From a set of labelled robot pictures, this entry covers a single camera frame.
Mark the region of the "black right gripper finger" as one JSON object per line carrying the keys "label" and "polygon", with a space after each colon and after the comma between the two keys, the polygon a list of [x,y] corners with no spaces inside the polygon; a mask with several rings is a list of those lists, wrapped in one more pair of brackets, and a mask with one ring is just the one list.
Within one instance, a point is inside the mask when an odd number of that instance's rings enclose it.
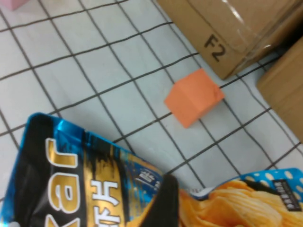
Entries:
{"label": "black right gripper finger", "polygon": [[178,182],[172,175],[164,175],[155,201],[155,226],[178,226]]}

